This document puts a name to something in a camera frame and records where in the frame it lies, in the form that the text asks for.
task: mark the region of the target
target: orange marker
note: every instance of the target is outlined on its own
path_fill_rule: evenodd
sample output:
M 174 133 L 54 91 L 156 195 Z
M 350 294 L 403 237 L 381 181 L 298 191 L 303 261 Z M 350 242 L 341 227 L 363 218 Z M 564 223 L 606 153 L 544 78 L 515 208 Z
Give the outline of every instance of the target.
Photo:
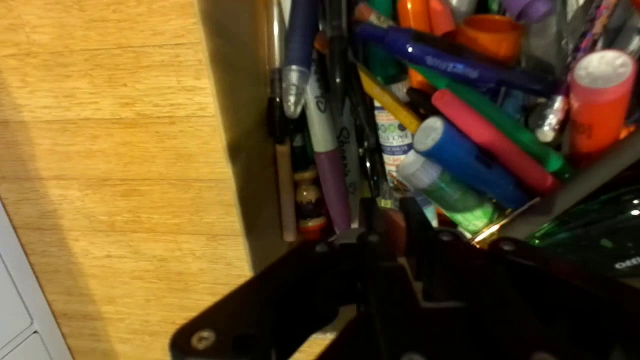
M 520 59 L 522 28 L 508 16 L 476 15 L 460 24 L 457 43 L 486 59 L 515 64 Z
M 400 27 L 428 34 L 433 32 L 430 0 L 399 0 L 397 12 Z M 408 83 L 412 88 L 434 92 L 417 71 L 408 71 Z
M 602 156 L 621 140 L 633 101 L 637 63 L 627 52 L 584 57 L 570 77 L 570 154 L 578 164 Z
M 444 37 L 457 30 L 457 19 L 447 0 L 430 0 L 433 34 Z

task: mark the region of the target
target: wooden surface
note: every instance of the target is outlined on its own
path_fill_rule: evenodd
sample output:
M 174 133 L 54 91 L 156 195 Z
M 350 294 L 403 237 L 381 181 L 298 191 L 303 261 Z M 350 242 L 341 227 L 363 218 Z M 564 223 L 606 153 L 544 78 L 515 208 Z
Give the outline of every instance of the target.
M 63 332 L 168 358 L 250 276 L 196 5 L 0 6 L 0 197 Z

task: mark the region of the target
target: marker cap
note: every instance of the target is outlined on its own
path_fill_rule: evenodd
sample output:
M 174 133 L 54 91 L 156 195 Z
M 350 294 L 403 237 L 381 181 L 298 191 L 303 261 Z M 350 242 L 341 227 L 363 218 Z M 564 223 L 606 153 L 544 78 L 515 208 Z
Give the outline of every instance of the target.
M 584 57 L 570 77 L 570 153 L 578 164 L 602 156 L 621 140 L 633 101 L 637 63 L 619 51 Z
M 457 30 L 457 21 L 447 0 L 430 0 L 430 19 L 434 37 L 444 37 Z
M 468 16 L 457 32 L 457 43 L 486 59 L 515 64 L 520 59 L 522 28 L 508 16 Z
M 554 10 L 554 0 L 503 0 L 507 15 L 522 24 L 533 24 Z
M 443 168 L 419 153 L 408 153 L 397 173 L 415 191 L 425 191 L 440 179 Z
M 572 94 L 578 99 L 617 99 L 628 94 L 637 81 L 637 63 L 621 51 L 600 51 L 584 57 L 572 77 Z

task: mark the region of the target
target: red marker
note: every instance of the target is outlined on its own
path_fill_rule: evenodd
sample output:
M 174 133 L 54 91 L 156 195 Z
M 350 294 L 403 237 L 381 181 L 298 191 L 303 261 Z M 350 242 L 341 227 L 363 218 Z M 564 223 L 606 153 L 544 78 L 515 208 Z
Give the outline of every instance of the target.
M 570 154 L 591 164 L 621 140 L 637 83 L 637 63 L 627 52 L 584 57 L 570 77 Z
M 554 177 L 455 92 L 443 88 L 433 97 L 433 103 L 463 135 L 503 162 L 526 189 L 536 195 L 558 189 L 560 182 Z

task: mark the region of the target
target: pink marker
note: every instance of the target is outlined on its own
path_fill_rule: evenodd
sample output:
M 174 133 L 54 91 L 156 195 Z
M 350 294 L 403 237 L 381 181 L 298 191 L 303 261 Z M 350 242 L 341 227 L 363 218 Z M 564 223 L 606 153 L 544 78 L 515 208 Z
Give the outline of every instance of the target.
M 455 92 L 443 88 L 433 97 L 433 103 L 463 135 L 466 135 L 482 151 L 490 153 L 533 192 L 549 195 L 560 186 L 560 182 L 536 160 L 510 143 L 499 128 L 494 128 L 472 106 L 463 103 Z

